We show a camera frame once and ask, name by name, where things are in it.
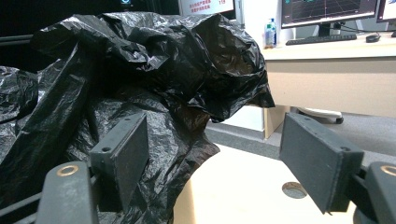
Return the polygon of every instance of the floor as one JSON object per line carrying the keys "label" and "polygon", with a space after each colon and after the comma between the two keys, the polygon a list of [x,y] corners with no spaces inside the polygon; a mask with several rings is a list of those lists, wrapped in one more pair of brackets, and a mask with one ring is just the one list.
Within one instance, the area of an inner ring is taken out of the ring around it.
{"label": "floor", "polygon": [[[364,166],[373,161],[396,163],[395,118],[348,113],[343,113],[343,117],[342,124],[335,124],[335,119],[312,118],[364,150]],[[214,143],[277,159],[282,127],[283,124],[268,139],[263,139],[261,132],[210,121],[205,132]]]}

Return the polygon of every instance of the desk leg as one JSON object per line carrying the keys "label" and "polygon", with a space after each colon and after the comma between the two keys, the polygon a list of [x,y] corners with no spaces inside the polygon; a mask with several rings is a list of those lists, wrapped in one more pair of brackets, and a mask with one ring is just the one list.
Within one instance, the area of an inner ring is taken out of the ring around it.
{"label": "desk leg", "polygon": [[276,105],[272,108],[264,108],[264,137],[269,138],[277,127],[283,122],[285,113],[290,112],[288,105]]}

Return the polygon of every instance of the computer mouse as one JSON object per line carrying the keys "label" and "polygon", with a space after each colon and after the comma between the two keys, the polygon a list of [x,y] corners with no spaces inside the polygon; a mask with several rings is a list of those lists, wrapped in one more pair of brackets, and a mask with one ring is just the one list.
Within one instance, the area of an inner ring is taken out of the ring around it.
{"label": "computer mouse", "polygon": [[366,43],[375,43],[378,42],[381,35],[367,35],[366,36]]}

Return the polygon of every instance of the white table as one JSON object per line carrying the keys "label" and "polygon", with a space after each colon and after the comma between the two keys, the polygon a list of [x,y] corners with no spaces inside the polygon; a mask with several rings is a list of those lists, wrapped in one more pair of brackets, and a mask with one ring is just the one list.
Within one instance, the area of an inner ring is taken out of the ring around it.
{"label": "white table", "polygon": [[177,198],[175,224],[353,223],[353,203],[347,213],[322,215],[309,196],[284,194],[297,179],[282,161],[218,146]]}
{"label": "white table", "polygon": [[396,118],[396,38],[262,50],[276,108],[264,109],[265,137],[290,106]]}

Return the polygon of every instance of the dark background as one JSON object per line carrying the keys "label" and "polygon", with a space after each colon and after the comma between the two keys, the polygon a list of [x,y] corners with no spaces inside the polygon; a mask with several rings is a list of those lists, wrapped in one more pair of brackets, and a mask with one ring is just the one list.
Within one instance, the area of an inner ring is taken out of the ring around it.
{"label": "dark background", "polygon": [[[178,15],[177,0],[132,0],[132,4],[131,11]],[[1,0],[0,39],[32,35],[74,14],[99,15],[118,11],[123,11],[120,0]],[[53,61],[32,50],[29,44],[0,42],[0,65],[36,72]]]}

